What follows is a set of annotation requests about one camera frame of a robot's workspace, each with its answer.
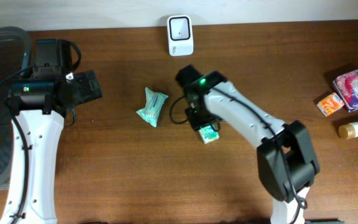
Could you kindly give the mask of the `teal wipes pouch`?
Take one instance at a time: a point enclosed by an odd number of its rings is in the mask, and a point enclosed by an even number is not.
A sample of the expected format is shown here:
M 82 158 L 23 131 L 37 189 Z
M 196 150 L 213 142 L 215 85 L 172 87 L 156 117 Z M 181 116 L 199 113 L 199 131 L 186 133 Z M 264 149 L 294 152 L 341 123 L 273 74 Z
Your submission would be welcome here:
M 155 92 L 145 87 L 146 103 L 145 107 L 136 111 L 136 113 L 154 128 L 157 127 L 158 118 L 165 100 L 168 95 Z

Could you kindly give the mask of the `teal tissue pack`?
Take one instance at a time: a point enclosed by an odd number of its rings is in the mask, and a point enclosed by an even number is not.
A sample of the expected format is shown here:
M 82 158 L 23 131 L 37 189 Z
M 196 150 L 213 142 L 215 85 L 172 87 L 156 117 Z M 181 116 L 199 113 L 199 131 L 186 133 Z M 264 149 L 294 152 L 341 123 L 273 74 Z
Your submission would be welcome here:
M 199 131 L 201 140 L 205 143 L 208 144 L 210 142 L 216 141 L 219 139 L 219 134 L 216 131 L 216 127 L 215 125 L 210 125 L 210 126 L 205 126 L 203 128 L 201 128 Z

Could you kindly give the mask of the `orange tissue pack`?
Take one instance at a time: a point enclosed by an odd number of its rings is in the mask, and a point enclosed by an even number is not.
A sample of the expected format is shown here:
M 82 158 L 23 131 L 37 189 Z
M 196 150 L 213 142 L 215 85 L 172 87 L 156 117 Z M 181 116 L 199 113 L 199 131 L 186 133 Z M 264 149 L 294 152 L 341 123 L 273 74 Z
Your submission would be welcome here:
M 331 93 L 316 104 L 317 108 L 325 116 L 330 116 L 344 106 L 343 100 L 337 93 Z

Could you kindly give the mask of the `cream tube gold cap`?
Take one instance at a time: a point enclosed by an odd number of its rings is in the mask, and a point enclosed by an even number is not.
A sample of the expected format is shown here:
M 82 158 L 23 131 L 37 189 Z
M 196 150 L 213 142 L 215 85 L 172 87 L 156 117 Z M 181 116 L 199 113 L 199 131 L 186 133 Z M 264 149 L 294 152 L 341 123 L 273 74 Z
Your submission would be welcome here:
M 342 139 L 352 139 L 358 137 L 358 122 L 348 123 L 338 128 L 338 135 Z

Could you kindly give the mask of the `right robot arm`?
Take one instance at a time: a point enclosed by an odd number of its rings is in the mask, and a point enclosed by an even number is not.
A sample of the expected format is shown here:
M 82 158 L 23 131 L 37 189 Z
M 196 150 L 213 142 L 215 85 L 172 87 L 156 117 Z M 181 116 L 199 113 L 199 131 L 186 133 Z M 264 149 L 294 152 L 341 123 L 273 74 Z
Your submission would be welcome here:
M 320 172 L 310 134 L 296 120 L 287 124 L 243 96 L 224 75 L 200 74 L 192 65 L 175 80 L 183 90 L 186 121 L 194 131 L 218 131 L 225 121 L 256 150 L 259 179 L 273 198 L 271 223 L 306 223 L 306 195 Z

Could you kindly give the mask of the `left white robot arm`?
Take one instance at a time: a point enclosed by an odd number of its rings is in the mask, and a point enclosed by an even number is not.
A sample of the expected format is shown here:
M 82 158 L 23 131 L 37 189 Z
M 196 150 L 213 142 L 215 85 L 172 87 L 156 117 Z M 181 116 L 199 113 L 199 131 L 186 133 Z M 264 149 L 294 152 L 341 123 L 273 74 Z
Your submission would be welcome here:
M 15 73 L 4 104 L 13 130 L 12 164 L 0 223 L 56 223 L 57 149 L 68 113 L 102 97 L 94 71 L 76 73 L 81 51 L 63 39 L 37 40 L 36 61 Z

